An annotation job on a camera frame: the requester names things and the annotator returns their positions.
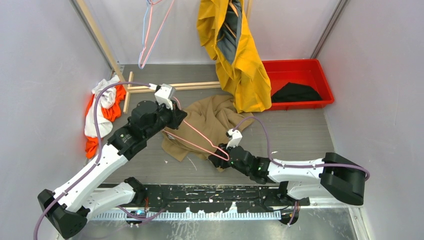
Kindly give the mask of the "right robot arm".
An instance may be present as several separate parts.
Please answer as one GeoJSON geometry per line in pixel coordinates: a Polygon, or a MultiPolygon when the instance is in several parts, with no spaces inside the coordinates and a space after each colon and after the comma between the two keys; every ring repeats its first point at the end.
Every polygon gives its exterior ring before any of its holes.
{"type": "Polygon", "coordinates": [[[315,160],[284,161],[254,156],[241,146],[220,144],[208,160],[219,169],[233,168],[257,184],[279,184],[277,198],[286,206],[305,198],[327,197],[361,206],[370,177],[365,168],[335,152],[315,160]]]}

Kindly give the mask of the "yellow pleated skirt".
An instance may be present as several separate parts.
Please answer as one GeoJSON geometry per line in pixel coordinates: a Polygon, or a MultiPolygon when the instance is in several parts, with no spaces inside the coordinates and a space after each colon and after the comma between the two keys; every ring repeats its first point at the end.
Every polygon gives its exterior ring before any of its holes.
{"type": "Polygon", "coordinates": [[[199,42],[215,62],[215,72],[223,91],[234,98],[241,112],[263,112],[272,106],[271,82],[257,51],[244,11],[244,1],[202,0],[196,21],[199,42]],[[236,34],[234,38],[224,22],[236,34]]]}

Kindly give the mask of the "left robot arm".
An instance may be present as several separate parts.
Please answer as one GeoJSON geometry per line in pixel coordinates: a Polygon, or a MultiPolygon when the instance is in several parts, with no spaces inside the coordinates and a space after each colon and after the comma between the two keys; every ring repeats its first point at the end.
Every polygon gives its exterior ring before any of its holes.
{"type": "Polygon", "coordinates": [[[96,159],[54,191],[44,189],[39,193],[37,199],[45,217],[64,239],[69,239],[99,214],[121,205],[144,204],[147,189],[135,177],[102,192],[94,190],[146,148],[150,138],[165,128],[176,130],[187,115],[174,100],[171,108],[149,100],[139,102],[127,124],[113,133],[96,159]]]}

